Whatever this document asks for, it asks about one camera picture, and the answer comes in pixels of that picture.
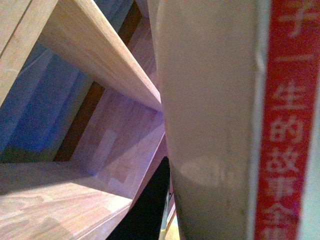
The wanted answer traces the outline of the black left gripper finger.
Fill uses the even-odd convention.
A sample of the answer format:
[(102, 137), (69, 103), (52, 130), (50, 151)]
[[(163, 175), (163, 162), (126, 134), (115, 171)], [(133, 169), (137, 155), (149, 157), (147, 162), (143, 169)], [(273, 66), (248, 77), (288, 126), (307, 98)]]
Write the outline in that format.
[(164, 157), (148, 184), (108, 240), (158, 240), (170, 186), (170, 164)]

